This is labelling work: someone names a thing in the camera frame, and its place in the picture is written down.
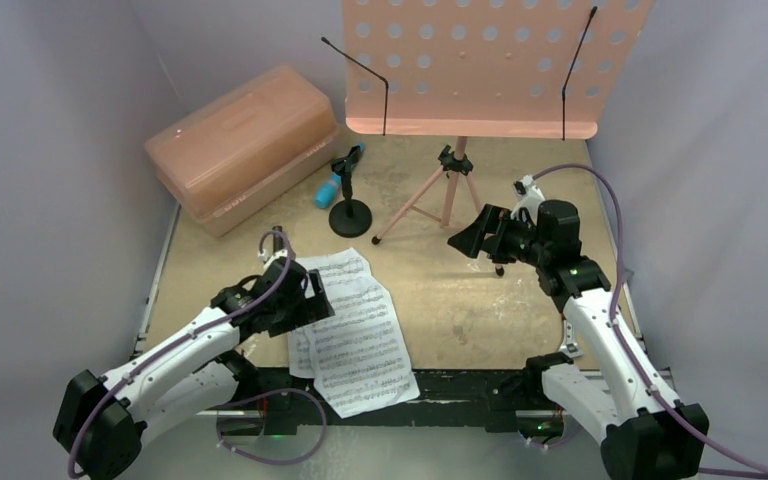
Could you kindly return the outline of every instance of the blue cylindrical object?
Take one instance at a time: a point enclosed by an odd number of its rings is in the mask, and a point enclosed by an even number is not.
[[[360,147],[360,153],[363,154],[365,148],[363,142],[359,143],[358,147]],[[357,163],[352,165],[352,170],[354,170],[356,166]],[[313,203],[319,208],[328,208],[331,206],[331,202],[337,197],[337,190],[340,189],[340,183],[340,176],[336,173],[332,173],[331,178],[316,191],[316,195],[313,196]]]

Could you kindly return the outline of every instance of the sheet music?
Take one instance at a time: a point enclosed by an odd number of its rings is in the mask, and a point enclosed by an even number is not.
[[[309,368],[306,378],[314,378],[317,391],[342,418],[417,398],[390,293],[354,249],[329,257],[333,263],[322,257],[298,260],[305,268],[333,273],[323,274],[323,283],[335,315],[293,332],[290,373]]]
[[[372,275],[369,262],[354,248],[333,255],[297,258],[296,261],[307,270],[314,268],[319,270],[322,284],[328,294],[328,300],[335,311],[341,296],[348,295],[348,293],[344,293],[346,283],[352,282],[358,276]],[[306,292],[309,296],[313,295],[310,288],[308,286]],[[313,378],[313,369],[310,366],[310,343],[302,333],[302,329],[287,334],[287,347],[290,354],[290,375],[299,378]]]

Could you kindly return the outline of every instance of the black rubber foot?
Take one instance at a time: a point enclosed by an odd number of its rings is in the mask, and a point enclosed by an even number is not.
[[[352,199],[352,210],[354,214],[349,217],[346,214],[346,200],[342,200],[334,205],[331,213],[328,214],[328,225],[331,230],[341,237],[355,238],[363,235],[372,226],[372,212],[365,203]]]

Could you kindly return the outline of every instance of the storage box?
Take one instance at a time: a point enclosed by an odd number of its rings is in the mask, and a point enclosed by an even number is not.
[[[231,91],[146,142],[157,177],[221,236],[334,157],[328,97],[287,66]]]

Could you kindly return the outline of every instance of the table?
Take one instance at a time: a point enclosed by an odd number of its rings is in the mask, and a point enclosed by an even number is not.
[[[414,368],[520,369],[527,358],[556,351],[561,343],[560,316],[540,290],[532,267],[507,265],[505,276],[498,278],[486,258],[471,260],[446,245],[449,236],[476,217],[465,182],[458,189],[450,228],[409,212],[380,245],[370,243],[439,167],[437,155],[455,138],[346,131],[340,155],[359,141],[365,142],[366,151],[353,176],[355,198],[369,205],[373,214],[372,228],[362,237],[338,237],[328,227],[328,211],[313,205],[314,193],[331,173],[327,165],[219,239],[182,212],[160,278],[146,348],[183,327],[221,288],[260,273],[258,240],[273,225],[281,225],[299,257],[354,247],[369,260],[375,278],[392,294]],[[482,202],[506,207],[514,205],[511,185],[522,175],[560,163],[590,163],[580,140],[470,138],[467,155],[475,164],[473,175]],[[597,261],[613,283],[614,251],[594,182],[589,173],[570,169],[543,177],[540,187],[547,198],[576,205],[582,253]],[[439,213],[446,185],[440,180],[417,206]],[[631,325],[625,295],[620,305]],[[597,369],[586,344],[582,346],[585,355],[577,365]],[[257,366],[288,365],[285,336],[257,335],[242,348]]]

